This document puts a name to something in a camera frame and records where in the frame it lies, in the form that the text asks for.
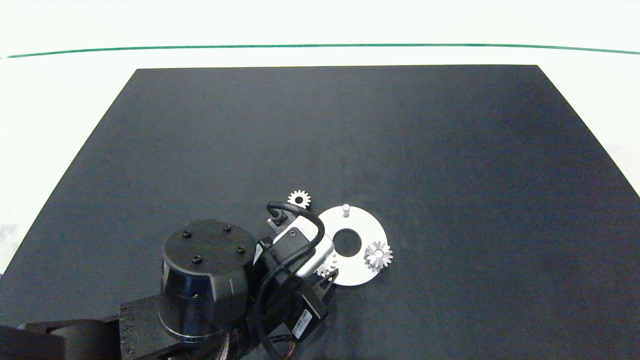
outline small white gear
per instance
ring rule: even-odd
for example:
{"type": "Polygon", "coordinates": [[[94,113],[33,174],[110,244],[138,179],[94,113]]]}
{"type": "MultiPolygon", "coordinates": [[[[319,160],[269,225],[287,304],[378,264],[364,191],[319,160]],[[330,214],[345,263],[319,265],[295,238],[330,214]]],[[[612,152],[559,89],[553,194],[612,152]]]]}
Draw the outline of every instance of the small white gear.
{"type": "Polygon", "coordinates": [[[365,263],[372,271],[380,271],[391,264],[391,259],[394,258],[391,253],[393,251],[387,243],[376,241],[366,248],[364,252],[365,263]]]}
{"type": "Polygon", "coordinates": [[[331,254],[327,255],[324,263],[320,264],[314,272],[321,277],[325,277],[335,270],[337,262],[338,260],[335,257],[335,251],[332,251],[331,254]]]}
{"type": "Polygon", "coordinates": [[[311,205],[311,196],[304,190],[296,190],[289,195],[289,204],[298,205],[303,209],[307,209],[311,205]]]}

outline white ring plate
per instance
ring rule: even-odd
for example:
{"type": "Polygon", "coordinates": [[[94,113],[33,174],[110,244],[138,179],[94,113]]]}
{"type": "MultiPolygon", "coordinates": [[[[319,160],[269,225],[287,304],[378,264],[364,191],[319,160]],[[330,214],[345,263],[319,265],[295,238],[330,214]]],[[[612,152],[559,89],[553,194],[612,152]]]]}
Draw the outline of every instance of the white ring plate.
{"type": "Polygon", "coordinates": [[[335,234],[342,229],[355,231],[362,241],[360,250],[354,256],[346,257],[335,252],[335,266],[339,269],[335,283],[343,286],[361,285],[379,273],[379,271],[371,270],[365,263],[365,250],[374,241],[387,243],[387,234],[378,220],[366,210],[351,206],[349,216],[344,217],[343,214],[342,206],[327,209],[320,214],[320,220],[324,223],[325,235],[332,241],[335,234]]]}

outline black table surface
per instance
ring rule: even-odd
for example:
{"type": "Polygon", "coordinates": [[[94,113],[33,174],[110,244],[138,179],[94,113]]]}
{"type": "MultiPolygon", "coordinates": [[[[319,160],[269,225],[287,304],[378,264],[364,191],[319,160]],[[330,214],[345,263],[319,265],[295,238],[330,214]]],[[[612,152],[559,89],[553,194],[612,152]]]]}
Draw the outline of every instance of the black table surface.
{"type": "Polygon", "coordinates": [[[0,323],[114,314],[159,291],[169,232],[272,235],[265,204],[297,189],[366,209],[394,251],[302,359],[640,358],[640,199],[519,65],[138,70],[0,281],[0,323]]]}

